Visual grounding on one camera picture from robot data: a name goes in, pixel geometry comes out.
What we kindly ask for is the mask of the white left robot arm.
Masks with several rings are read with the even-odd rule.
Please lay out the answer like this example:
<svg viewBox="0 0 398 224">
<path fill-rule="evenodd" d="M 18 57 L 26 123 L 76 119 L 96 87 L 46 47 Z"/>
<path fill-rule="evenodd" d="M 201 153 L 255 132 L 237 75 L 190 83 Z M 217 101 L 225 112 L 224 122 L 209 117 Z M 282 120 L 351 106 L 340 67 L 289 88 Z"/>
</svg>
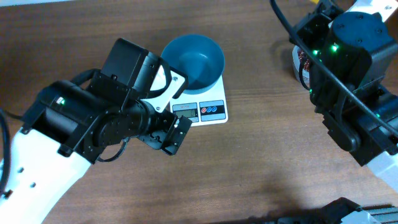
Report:
<svg viewBox="0 0 398 224">
<path fill-rule="evenodd" d="M 192 123 L 167 105 L 187 86 L 162 57 L 118 39 L 101 69 L 44 88 L 16 135 L 3 136 L 1 222 L 43 222 L 108 146 L 136 138 L 176 154 Z"/>
</svg>

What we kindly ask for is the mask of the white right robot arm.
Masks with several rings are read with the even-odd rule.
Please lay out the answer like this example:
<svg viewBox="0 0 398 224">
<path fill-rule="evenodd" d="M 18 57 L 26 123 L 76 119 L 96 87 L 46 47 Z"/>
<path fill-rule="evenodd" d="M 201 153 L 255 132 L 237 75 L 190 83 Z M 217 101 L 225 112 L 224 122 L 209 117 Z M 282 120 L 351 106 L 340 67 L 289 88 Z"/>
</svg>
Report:
<svg viewBox="0 0 398 224">
<path fill-rule="evenodd" d="M 334 1 L 318 1 L 295 31 L 312 55 L 350 90 L 372 115 L 341 91 L 299 47 L 292 52 L 296 78 L 310 89 L 315 111 L 323 115 L 329 136 L 361 166 L 391 188 L 397 188 L 397 137 L 377 123 L 397 126 L 397 97 L 382 86 L 397 54 L 387 19 L 396 1 L 355 1 L 341 9 Z"/>
</svg>

